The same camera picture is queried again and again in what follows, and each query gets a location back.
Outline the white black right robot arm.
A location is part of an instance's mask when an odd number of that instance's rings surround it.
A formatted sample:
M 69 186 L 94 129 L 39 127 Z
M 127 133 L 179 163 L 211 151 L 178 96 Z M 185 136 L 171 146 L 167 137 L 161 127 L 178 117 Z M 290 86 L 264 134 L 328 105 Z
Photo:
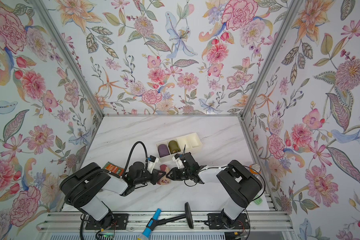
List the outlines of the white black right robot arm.
M 250 220 L 244 211 L 251 202 L 257 200 L 265 191 L 264 180 L 253 173 L 258 171 L 244 166 L 236 160 L 221 167 L 199 165 L 191 153 L 176 154 L 175 163 L 166 177 L 172 181 L 192 181 L 196 185 L 221 184 L 230 199 L 220 213 L 207 214 L 207 226 L 211 230 L 229 230 L 250 228 Z

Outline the beige pink purple striped sock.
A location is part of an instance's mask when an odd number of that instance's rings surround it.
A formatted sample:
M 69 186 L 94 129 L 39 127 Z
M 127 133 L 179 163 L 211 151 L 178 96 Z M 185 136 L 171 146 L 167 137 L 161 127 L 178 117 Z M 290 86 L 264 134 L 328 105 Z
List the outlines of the beige pink purple striped sock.
M 164 186 L 169 185 L 171 183 L 171 180 L 166 177 L 166 174 L 169 173 L 170 168 L 167 165 L 160 165 L 160 170 L 162 172 L 165 172 L 165 175 L 157 182 L 158 185 Z

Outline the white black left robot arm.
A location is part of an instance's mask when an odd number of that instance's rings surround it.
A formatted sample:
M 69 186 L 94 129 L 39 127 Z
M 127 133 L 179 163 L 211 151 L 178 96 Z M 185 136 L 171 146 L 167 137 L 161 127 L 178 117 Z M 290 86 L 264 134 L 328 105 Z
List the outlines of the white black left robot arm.
M 144 149 L 145 162 L 135 162 L 130 166 L 137 145 L 141 145 Z M 99 199 L 97 194 L 110 191 L 126 197 L 148 184 L 155 185 L 166 175 L 165 171 L 155 169 L 157 160 L 156 157 L 149 156 L 144 143 L 138 141 L 132 146 L 124 172 L 120 176 L 111 170 L 101 168 L 96 163 L 91 163 L 64 179 L 60 184 L 60 190 L 65 195 L 64 203 L 88 216 L 97 227 L 109 229 L 117 220 L 111 209 Z

